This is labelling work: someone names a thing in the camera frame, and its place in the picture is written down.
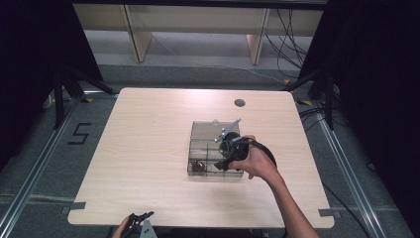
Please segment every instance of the black cable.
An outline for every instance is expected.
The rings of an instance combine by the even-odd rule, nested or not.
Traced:
[[[302,48],[300,48],[299,46],[297,46],[296,42],[294,41],[293,25],[292,25],[292,13],[293,13],[293,10],[292,10],[292,9],[290,9],[290,10],[288,11],[288,13],[289,13],[289,22],[288,22],[288,25],[287,25],[287,27],[286,27],[286,26],[285,26],[285,24],[284,24],[284,21],[283,21],[283,19],[282,19],[282,17],[281,17],[281,15],[280,15],[280,12],[279,12],[279,11],[278,11],[278,9],[277,9],[277,16],[278,16],[278,18],[279,18],[279,20],[280,20],[280,22],[281,22],[281,25],[282,25],[282,26],[283,26],[283,28],[284,28],[284,32],[285,32],[285,37],[284,37],[284,40],[281,38],[281,36],[278,36],[278,37],[279,37],[279,38],[280,38],[280,40],[282,41],[282,45],[285,45],[285,46],[287,46],[288,48],[290,48],[291,50],[295,51],[296,56],[297,56],[297,58],[298,58],[298,60],[299,60],[300,65],[303,65],[303,58],[302,58],[301,54],[306,55],[307,53],[306,53],[306,52],[305,52]],[[285,40],[286,40],[287,38],[291,41],[291,43],[292,43],[293,47],[289,46],[289,45],[285,42]]]
[[[314,127],[316,124],[318,124],[320,121],[325,120],[324,118],[319,119],[318,121],[314,122],[310,127],[305,129],[305,132],[309,131],[312,127]]]
[[[269,41],[269,43],[271,44],[271,46],[272,46],[272,48],[274,49],[274,51],[277,53],[277,69],[278,69],[278,71],[282,74],[282,75],[284,75],[284,76],[286,76],[286,77],[291,77],[291,78],[297,78],[296,76],[292,76],[292,75],[288,75],[287,73],[285,73],[285,72],[283,72],[281,69],[280,69],[280,66],[279,66],[279,58],[280,58],[280,56],[282,56],[284,59],[286,59],[288,62],[290,62],[291,64],[293,64],[293,65],[295,65],[296,67],[299,67],[299,65],[298,64],[296,64],[293,60],[291,60],[288,56],[286,56],[272,41],[271,41],[271,39],[268,37],[268,35],[265,35],[266,36],[266,38],[268,39],[268,41]]]
[[[271,39],[269,38],[268,35],[265,35],[266,38],[268,39],[269,43],[271,44],[271,46],[274,48],[274,51],[277,53],[277,56],[282,56],[285,60],[287,60],[288,62],[290,62],[291,64],[293,64],[296,67],[301,68],[301,66],[299,64],[297,64],[295,61],[293,61],[290,57],[288,57],[285,53],[283,53],[281,51],[282,47],[278,48],[275,43],[273,43],[271,41]]]
[[[355,218],[356,222],[361,226],[362,230],[365,232],[365,235],[367,238],[369,238],[368,231],[365,229],[364,225],[361,223],[361,221],[356,217],[356,215],[351,211],[351,209],[346,205],[346,203],[335,193],[333,192],[326,184],[324,184],[323,181],[321,181],[322,185],[327,189],[345,208],[349,213]]]

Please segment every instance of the wooden table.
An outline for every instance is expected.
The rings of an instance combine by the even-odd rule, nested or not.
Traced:
[[[238,107],[236,99],[246,105]],[[154,211],[153,226],[284,227],[268,185],[260,178],[192,178],[187,174],[194,121],[233,122],[270,148],[278,169],[316,228],[334,225],[318,209],[330,208],[288,92],[125,88],[99,141],[68,221],[116,225],[131,214]]]

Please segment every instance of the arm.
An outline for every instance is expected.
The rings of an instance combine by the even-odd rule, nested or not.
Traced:
[[[229,168],[246,171],[249,174],[249,179],[256,176],[266,181],[274,194],[290,237],[319,237],[294,201],[283,177],[262,150],[250,146],[248,157],[244,161],[233,161]]]

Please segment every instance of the metal rail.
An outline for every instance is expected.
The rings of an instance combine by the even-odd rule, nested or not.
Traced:
[[[7,238],[12,232],[12,229],[18,221],[23,209],[25,208],[25,205],[30,198],[32,191],[36,187],[41,175],[49,163],[53,151],[56,148],[59,139],[63,134],[63,131],[68,125],[68,121],[72,112],[77,107],[79,102],[80,98],[72,99],[66,110],[62,123],[57,129],[52,131],[52,134],[50,135],[50,138],[47,141],[43,151],[41,152],[23,185],[15,195],[13,201],[9,205],[9,208],[0,221],[0,237]]]
[[[319,103],[314,101],[314,105],[320,108]],[[367,225],[367,230],[370,233],[371,237],[382,238],[386,237],[382,225],[374,211],[373,207],[370,204],[370,201],[365,194],[359,180],[352,169],[352,166],[349,163],[349,160],[346,157],[346,154],[343,151],[343,148],[340,145],[339,140],[336,137],[334,131],[330,130],[329,126],[323,120],[324,118],[321,114],[317,114],[318,119],[320,120],[322,130],[324,131],[325,137],[327,138],[328,143],[333,150],[334,156],[339,164],[339,167],[343,173],[343,176],[349,186],[350,192],[353,195],[353,198],[356,201],[356,204],[361,211],[362,217]]]

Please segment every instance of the clear plastic box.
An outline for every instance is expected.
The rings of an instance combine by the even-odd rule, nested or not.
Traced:
[[[189,176],[195,177],[230,177],[241,178],[244,171],[227,170],[219,171],[214,164],[224,160],[219,152],[219,138],[223,128],[233,122],[193,122],[189,144],[188,166]],[[239,133],[237,125],[232,131]]]

